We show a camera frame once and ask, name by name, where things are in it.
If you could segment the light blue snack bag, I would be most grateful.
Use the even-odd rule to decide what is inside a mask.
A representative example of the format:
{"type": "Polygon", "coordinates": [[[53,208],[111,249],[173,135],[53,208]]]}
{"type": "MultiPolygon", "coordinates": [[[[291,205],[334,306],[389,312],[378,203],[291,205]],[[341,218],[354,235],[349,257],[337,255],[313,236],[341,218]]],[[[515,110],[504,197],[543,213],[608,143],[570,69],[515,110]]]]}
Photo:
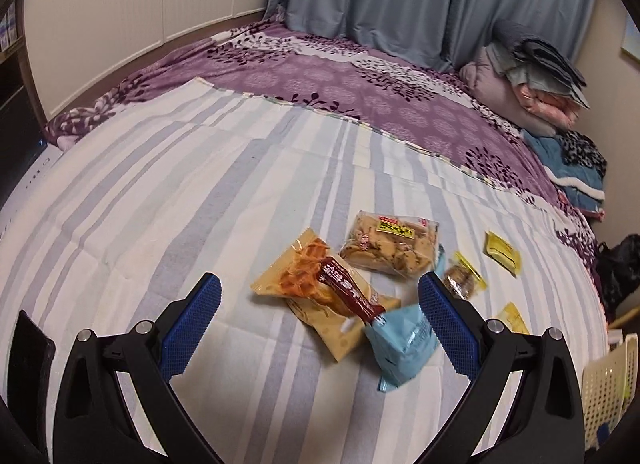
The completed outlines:
{"type": "Polygon", "coordinates": [[[437,336],[419,304],[387,311],[364,327],[380,369],[378,391],[386,394],[415,378],[438,347],[437,336]]]}

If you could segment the white wardrobe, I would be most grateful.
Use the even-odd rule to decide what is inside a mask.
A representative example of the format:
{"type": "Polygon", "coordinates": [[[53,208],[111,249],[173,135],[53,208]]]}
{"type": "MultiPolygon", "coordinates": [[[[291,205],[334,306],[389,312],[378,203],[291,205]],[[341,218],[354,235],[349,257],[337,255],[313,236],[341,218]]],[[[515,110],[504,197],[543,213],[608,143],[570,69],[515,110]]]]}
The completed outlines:
{"type": "Polygon", "coordinates": [[[128,62],[267,0],[24,0],[29,65],[46,117],[128,62]]]}

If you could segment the striped white grey blanket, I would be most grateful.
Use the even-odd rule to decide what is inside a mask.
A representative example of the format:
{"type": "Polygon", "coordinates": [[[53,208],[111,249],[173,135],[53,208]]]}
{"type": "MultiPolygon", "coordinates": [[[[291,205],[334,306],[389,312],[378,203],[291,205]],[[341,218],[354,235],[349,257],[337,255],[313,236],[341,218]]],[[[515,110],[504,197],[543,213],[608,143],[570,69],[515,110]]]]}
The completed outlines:
{"type": "Polygon", "coordinates": [[[410,463],[466,387],[446,354],[382,394],[368,346],[335,362],[250,288],[308,228],[339,249],[360,211],[437,221],[445,251],[487,281],[476,309],[514,302],[530,332],[560,329],[577,369],[608,350],[550,205],[356,123],[200,80],[112,117],[40,178],[1,240],[1,344],[24,310],[55,343],[58,386],[80,330],[124,333],[216,273],[220,308],[171,384],[225,461],[410,463]],[[520,252],[516,278],[484,254],[488,231],[520,252]]]}

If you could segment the tan waffle snack bag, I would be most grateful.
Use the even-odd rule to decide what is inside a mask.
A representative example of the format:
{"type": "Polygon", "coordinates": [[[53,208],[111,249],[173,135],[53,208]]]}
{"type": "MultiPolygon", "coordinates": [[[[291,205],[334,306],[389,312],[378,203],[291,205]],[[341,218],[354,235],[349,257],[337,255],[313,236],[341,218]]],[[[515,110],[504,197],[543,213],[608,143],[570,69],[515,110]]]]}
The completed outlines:
{"type": "Polygon", "coordinates": [[[397,297],[375,291],[310,228],[250,288],[258,295],[284,299],[337,362],[363,342],[365,327],[401,305],[397,297]]]}

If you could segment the yellow small biscuit packet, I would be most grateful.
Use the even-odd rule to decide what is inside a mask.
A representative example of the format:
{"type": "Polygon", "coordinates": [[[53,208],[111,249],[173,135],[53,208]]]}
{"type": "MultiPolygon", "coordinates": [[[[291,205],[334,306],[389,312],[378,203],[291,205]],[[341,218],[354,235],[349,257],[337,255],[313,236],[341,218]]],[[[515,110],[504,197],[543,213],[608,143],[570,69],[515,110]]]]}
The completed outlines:
{"type": "Polygon", "coordinates": [[[514,278],[520,274],[522,269],[520,252],[495,232],[486,232],[484,254],[506,269],[514,278]]]}

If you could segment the blue folded clothes pile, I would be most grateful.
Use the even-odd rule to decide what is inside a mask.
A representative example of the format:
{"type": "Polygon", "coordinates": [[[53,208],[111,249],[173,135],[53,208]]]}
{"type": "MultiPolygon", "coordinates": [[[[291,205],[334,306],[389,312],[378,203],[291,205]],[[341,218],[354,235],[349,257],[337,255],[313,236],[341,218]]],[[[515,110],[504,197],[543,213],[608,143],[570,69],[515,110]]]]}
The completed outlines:
{"type": "Polygon", "coordinates": [[[540,161],[551,183],[566,201],[590,221],[603,221],[605,193],[603,178],[595,167],[568,160],[561,137],[534,136],[527,131],[521,137],[540,161]]]}

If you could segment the small clear pastry packet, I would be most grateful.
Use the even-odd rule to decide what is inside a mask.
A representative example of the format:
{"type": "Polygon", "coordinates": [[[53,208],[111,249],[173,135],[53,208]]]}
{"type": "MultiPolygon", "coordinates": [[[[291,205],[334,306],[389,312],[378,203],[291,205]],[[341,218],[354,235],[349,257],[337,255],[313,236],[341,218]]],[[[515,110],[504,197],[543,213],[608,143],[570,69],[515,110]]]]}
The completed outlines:
{"type": "Polygon", "coordinates": [[[487,289],[487,283],[480,272],[459,251],[455,251],[450,258],[442,282],[457,299],[467,301],[487,289]]]}

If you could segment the black smartphone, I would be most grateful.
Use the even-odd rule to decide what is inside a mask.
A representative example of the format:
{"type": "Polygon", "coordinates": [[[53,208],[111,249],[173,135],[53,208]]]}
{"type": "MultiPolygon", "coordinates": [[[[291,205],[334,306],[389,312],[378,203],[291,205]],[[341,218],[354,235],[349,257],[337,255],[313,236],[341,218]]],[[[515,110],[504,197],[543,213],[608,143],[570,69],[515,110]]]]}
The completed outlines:
{"type": "Polygon", "coordinates": [[[46,409],[55,343],[24,310],[18,314],[1,400],[1,456],[9,463],[47,463],[46,409]]]}

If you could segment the yellow bibizan biscuit packet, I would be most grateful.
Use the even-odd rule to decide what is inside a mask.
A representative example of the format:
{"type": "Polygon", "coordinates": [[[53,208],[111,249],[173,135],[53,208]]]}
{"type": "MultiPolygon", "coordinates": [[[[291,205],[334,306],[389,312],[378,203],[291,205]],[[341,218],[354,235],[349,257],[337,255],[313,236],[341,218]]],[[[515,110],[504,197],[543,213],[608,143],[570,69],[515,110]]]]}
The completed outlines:
{"type": "Polygon", "coordinates": [[[506,303],[498,314],[496,314],[496,318],[502,321],[514,333],[529,334],[529,329],[514,302],[506,303]]]}

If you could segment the cream perforated plastic basket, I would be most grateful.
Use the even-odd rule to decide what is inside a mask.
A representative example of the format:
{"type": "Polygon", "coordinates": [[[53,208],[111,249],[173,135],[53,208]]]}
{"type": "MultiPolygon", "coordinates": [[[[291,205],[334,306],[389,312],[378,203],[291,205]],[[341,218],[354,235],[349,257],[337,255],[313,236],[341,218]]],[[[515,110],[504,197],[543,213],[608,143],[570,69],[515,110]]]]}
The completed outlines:
{"type": "Polygon", "coordinates": [[[628,334],[623,343],[582,372],[585,449],[599,449],[622,421],[634,395],[639,372],[639,340],[628,334]]]}

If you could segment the purple floral bedsheet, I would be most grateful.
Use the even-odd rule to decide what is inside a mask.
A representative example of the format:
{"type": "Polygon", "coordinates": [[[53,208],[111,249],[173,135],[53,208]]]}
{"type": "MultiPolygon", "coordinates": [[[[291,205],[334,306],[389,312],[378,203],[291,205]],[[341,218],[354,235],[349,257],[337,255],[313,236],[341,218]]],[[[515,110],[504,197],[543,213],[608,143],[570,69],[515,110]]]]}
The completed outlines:
{"type": "Polygon", "coordinates": [[[202,78],[226,90],[350,117],[495,180],[526,201],[541,198],[567,216],[570,222],[556,234],[590,264],[597,242],[584,213],[527,145],[523,120],[474,95],[473,76],[472,70],[421,68],[349,39],[323,39],[263,20],[173,50],[93,104],[58,113],[44,136],[64,148],[117,108],[202,78]]]}

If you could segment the folded quilts pile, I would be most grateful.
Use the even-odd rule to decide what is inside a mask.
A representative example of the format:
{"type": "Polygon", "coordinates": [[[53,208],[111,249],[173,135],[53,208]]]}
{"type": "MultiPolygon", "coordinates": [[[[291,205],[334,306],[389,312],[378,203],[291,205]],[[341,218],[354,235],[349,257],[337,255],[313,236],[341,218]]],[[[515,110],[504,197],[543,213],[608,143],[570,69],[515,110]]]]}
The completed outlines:
{"type": "Polygon", "coordinates": [[[512,20],[494,24],[491,41],[459,76],[480,104],[535,136],[569,131],[589,108],[587,82],[570,59],[512,20]]]}

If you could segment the black backpack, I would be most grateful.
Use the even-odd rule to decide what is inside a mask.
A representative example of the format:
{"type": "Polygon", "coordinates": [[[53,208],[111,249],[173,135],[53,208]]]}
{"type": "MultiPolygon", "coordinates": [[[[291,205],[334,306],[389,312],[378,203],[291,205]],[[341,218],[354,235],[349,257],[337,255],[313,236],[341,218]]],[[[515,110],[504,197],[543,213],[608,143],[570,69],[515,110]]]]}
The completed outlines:
{"type": "Polygon", "coordinates": [[[639,286],[640,236],[626,236],[620,244],[608,247],[605,242],[596,250],[596,271],[600,280],[600,299],[608,321],[615,310],[639,286]]]}

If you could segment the clear cookie bag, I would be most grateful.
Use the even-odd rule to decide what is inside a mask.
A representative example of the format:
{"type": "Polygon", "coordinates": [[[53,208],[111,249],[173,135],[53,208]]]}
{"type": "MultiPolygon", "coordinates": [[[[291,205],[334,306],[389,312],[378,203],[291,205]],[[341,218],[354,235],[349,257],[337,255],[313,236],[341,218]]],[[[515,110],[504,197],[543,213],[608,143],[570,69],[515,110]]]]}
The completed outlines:
{"type": "Polygon", "coordinates": [[[438,232],[432,219],[360,211],[340,255],[354,267],[414,279],[435,267],[438,232]]]}

